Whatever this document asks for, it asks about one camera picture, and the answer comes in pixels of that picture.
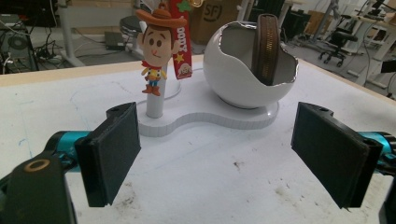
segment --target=white spherical holder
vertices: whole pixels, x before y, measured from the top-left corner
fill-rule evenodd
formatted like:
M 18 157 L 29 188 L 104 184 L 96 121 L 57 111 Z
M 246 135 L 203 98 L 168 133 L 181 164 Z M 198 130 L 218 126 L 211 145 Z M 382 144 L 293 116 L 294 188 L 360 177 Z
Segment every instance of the white spherical holder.
M 277 103 L 291 89 L 298 62 L 279 48 L 276 73 L 288 82 L 266 86 L 250 71 L 256 23 L 230 22 L 218 29 L 205 49 L 204 73 L 211 89 L 228 104 L 256 108 Z

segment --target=table surface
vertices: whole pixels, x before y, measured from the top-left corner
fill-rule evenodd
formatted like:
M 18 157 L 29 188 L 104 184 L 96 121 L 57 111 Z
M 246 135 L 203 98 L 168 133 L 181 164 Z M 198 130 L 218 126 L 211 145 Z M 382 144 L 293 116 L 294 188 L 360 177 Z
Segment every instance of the table surface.
M 192 78 L 204 75 L 202 59 L 193 57 Z M 110 107 L 145 99 L 141 69 L 136 62 L 0 76 L 0 176 L 54 133 L 93 130 Z M 80 174 L 66 174 L 78 223 L 378 223 L 392 178 L 374 174 L 362 207 L 339 209 L 290 147 L 298 102 L 329 108 L 355 131 L 396 134 L 394 101 L 300 61 L 267 128 L 197 122 L 141 136 L 112 206 L 90 208 Z

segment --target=floor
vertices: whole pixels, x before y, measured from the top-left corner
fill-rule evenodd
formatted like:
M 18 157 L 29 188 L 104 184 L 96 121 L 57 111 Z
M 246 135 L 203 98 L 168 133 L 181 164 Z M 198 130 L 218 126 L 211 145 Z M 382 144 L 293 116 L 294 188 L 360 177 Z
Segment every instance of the floor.
M 86 65 L 139 61 L 139 58 L 135 57 L 131 52 L 125 50 L 106 50 L 103 35 L 83 35 L 74 32 L 72 36 L 75 54 Z M 64 49 L 62 30 L 60 28 L 46 29 L 36 27 L 32 32 L 31 40 L 34 48 L 47 49 L 49 54 L 52 55 L 50 57 L 53 58 L 51 60 L 39 60 L 40 70 L 72 67 L 66 61 L 63 61 L 60 56 L 57 56 L 60 55 L 60 51 Z M 360 52 L 363 52 L 363 54 L 346 56 L 343 66 L 337 67 L 336 59 L 331 60 L 328 64 L 318 59 L 321 51 L 330 49 L 328 44 L 320 41 L 316 42 L 315 45 L 306 43 L 308 43 L 306 39 L 294 38 L 286 42 L 283 46 L 287 52 L 295 57 L 351 81 L 355 81 L 357 77 L 350 75 L 347 71 L 353 70 L 358 73 L 361 72 L 368 63 L 369 55 L 374 55 L 376 51 L 372 46 L 366 46 L 366 48 L 362 46 Z M 205 52 L 205 46 L 197 46 L 192 43 L 192 52 L 194 54 L 202 54 Z M 387 57 L 392 58 L 393 55 L 389 53 Z M 393 74 L 387 74 L 383 80 L 383 83 L 390 86 L 390 88 L 381 89 L 370 83 L 366 83 L 365 87 L 386 96 L 389 95 L 389 90 L 396 92 L 395 79 Z

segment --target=chair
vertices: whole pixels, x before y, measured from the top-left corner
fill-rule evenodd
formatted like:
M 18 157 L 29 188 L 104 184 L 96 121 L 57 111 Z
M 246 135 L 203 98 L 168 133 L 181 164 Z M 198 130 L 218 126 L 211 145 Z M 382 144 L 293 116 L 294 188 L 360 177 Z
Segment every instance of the chair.
M 345 45 L 347 41 L 353 41 L 356 42 L 358 41 L 358 38 L 354 35 L 342 32 L 342 31 L 335 31 L 332 34 L 332 40 L 330 41 L 332 44 L 334 44 L 337 48 L 335 50 L 326 50 L 320 53 L 319 59 L 321 60 L 325 54 L 328 54 L 329 56 L 324 63 L 328 63 L 332 57 L 339 58 L 341 61 L 337 63 L 337 67 L 341 67 L 343 65 L 344 59 L 346 56 L 342 54 L 341 48 Z

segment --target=brown hat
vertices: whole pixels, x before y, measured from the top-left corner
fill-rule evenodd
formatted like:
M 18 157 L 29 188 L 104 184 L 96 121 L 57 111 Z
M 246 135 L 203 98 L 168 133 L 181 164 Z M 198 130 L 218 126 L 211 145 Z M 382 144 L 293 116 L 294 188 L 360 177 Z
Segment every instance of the brown hat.
M 160 3 L 157 9 L 154 9 L 152 14 L 138 9 L 136 16 L 141 21 L 145 21 L 147 24 L 158 25 L 162 27 L 179 28 L 187 24 L 187 21 L 183 18 L 172 19 L 171 13 L 166 8 L 165 3 Z

